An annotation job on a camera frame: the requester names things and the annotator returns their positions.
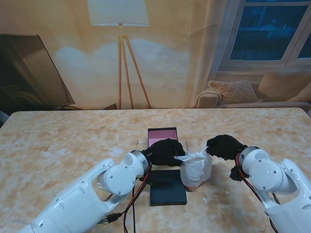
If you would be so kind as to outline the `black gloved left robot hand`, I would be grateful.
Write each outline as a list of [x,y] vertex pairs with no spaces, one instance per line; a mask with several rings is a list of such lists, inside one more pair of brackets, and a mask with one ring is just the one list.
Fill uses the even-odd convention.
[[164,139],[155,142],[149,148],[142,151],[148,162],[155,166],[182,166],[183,161],[176,159],[178,156],[185,156],[181,143],[175,139]]

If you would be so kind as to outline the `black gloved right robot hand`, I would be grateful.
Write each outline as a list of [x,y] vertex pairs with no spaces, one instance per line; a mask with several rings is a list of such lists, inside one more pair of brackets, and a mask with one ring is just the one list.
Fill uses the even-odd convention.
[[245,148],[247,148],[247,145],[240,143],[230,135],[224,134],[209,139],[206,152],[211,156],[223,158],[224,160],[235,160]]

